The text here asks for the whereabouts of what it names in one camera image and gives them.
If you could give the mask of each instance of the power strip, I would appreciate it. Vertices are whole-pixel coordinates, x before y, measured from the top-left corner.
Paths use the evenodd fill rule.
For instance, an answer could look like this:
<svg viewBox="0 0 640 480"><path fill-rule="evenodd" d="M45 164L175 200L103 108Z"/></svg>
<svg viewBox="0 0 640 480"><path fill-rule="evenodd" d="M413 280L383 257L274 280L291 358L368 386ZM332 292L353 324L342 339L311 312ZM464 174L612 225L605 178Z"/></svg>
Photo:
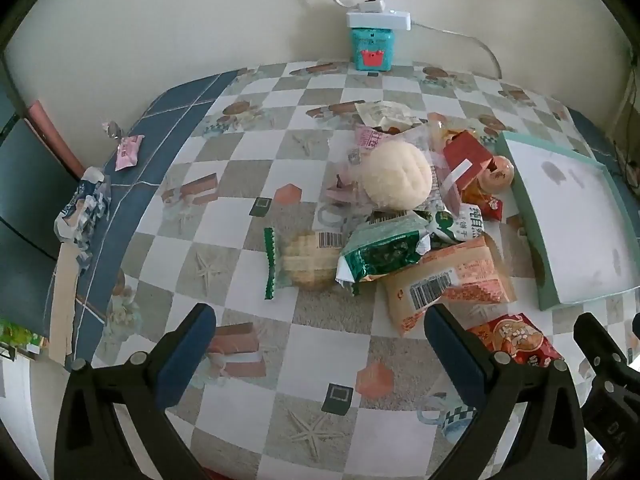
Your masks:
<svg viewBox="0 0 640 480"><path fill-rule="evenodd" d="M386 10L384 12L347 11L349 28L391 28L392 30L411 30L411 15L404 10Z"/></svg>

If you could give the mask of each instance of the teal box lid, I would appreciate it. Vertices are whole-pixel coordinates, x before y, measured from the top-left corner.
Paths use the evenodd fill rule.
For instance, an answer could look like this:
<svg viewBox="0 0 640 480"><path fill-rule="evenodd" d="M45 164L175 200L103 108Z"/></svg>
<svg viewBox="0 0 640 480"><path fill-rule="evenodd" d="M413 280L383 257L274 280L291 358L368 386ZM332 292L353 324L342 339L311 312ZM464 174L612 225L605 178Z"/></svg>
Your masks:
<svg viewBox="0 0 640 480"><path fill-rule="evenodd" d="M503 132L495 146L516 172L540 310L640 287L640 247L607 168L537 137Z"/></svg>

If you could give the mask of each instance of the green snack wrapper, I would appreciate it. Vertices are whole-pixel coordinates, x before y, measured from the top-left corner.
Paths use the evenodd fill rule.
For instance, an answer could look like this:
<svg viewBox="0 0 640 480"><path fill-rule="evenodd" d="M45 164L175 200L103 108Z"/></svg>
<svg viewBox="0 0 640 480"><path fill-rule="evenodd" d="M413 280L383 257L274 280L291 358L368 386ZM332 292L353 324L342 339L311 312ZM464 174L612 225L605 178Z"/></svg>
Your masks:
<svg viewBox="0 0 640 480"><path fill-rule="evenodd" d="M417 263L431 248L429 234L429 222L413 211L375 211L340 252L335 280L370 282Z"/></svg>
<svg viewBox="0 0 640 480"><path fill-rule="evenodd" d="M431 249L441 249L453 244L468 242L484 232L482 213L477 205L460 205L460 214L454 217L445 207L430 207L415 211L429 222Z"/></svg>

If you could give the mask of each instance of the red snack bag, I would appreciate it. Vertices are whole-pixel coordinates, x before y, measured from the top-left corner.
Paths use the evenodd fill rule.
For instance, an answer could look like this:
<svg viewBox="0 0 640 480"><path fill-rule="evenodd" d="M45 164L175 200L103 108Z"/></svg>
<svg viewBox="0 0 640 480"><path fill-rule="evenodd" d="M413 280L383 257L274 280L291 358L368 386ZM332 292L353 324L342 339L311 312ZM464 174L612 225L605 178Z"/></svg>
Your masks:
<svg viewBox="0 0 640 480"><path fill-rule="evenodd" d="M462 191L461 197L462 202L477 205L482 213L482 218L502 221L502 200L482 191L477 180Z"/></svg>
<svg viewBox="0 0 640 480"><path fill-rule="evenodd" d="M470 328L489 352L507 352L518 364L547 367L551 359L562 356L545 335L524 314L505 314L493 321Z"/></svg>

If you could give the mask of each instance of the blue tile pattern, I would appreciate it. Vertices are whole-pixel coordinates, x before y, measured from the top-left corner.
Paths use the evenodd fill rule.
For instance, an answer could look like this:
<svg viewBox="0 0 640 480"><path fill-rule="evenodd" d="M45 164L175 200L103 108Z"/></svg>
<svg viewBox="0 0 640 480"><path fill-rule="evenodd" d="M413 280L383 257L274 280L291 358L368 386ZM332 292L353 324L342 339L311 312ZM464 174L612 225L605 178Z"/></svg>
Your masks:
<svg viewBox="0 0 640 480"><path fill-rule="evenodd" d="M212 75L171 88L151 105L145 115L154 115L174 108L184 108L192 105L195 100L199 99L210 88L211 83L217 77L217 75Z"/></svg>
<svg viewBox="0 0 640 480"><path fill-rule="evenodd" d="M213 75L172 88L158 97L135 124L129 135L145 136L133 168L115 171L115 154L104 167L111 177L111 209L108 220L97 223L92 240L94 258L78 279L74 318L74 352L91 360L100 342L111 291L118 268L146 206L162 182L184 141L202 120L237 71ZM46 326L50 323L53 278L49 285Z"/></svg>

